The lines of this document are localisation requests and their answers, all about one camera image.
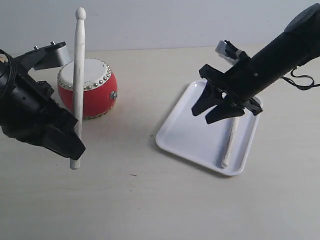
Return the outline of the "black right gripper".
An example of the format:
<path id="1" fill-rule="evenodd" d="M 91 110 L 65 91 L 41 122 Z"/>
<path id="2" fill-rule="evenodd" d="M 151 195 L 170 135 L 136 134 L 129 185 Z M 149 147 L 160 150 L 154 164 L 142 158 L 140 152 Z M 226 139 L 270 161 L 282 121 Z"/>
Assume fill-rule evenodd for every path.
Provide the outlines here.
<path id="1" fill-rule="evenodd" d="M 199 70 L 199 75 L 202 79 L 206 80 L 206 84 L 191 111 L 193 116 L 196 117 L 215 106 L 205 116 L 207 124 L 241 117 L 245 114 L 244 108 L 248 109 L 255 116 L 263 111 L 260 103 L 252 96 L 241 96 L 239 90 L 230 83 L 230 77 L 225 73 L 205 64 Z"/>

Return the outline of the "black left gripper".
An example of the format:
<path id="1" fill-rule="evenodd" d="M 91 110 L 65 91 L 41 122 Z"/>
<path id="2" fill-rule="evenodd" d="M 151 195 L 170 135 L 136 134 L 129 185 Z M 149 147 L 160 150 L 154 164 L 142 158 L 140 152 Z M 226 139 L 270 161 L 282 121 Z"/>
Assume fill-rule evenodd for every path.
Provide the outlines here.
<path id="1" fill-rule="evenodd" d="M 0 130 L 8 138 L 77 161 L 86 147 L 73 127 L 77 119 L 53 99 L 46 81 L 35 81 L 13 58 L 0 64 Z"/>

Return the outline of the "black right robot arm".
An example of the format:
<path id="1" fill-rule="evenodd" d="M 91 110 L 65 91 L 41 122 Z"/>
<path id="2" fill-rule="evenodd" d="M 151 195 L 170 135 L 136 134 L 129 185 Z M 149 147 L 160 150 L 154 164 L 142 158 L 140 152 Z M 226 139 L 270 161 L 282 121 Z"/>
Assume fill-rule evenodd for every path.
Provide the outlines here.
<path id="1" fill-rule="evenodd" d="M 193 116 L 205 111 L 207 124 L 241 117 L 245 110 L 254 116 L 263 109 L 255 96 L 285 74 L 320 56 L 320 5 L 300 12 L 269 44 L 253 56 L 228 40 L 218 43 L 216 53 L 232 67 L 221 72 L 209 64 L 199 70 L 205 87 L 191 108 Z"/>

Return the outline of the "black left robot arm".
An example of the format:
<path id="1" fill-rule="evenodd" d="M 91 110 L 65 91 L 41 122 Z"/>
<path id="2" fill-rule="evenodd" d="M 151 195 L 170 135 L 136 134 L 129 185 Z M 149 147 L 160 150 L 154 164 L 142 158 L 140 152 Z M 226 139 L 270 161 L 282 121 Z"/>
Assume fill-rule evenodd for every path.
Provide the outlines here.
<path id="1" fill-rule="evenodd" d="M 1 50 L 0 129 L 10 139 L 46 148 L 64 158 L 79 160 L 86 147 L 75 133 L 78 119 L 53 98 L 47 81 L 36 81 L 22 63 Z"/>

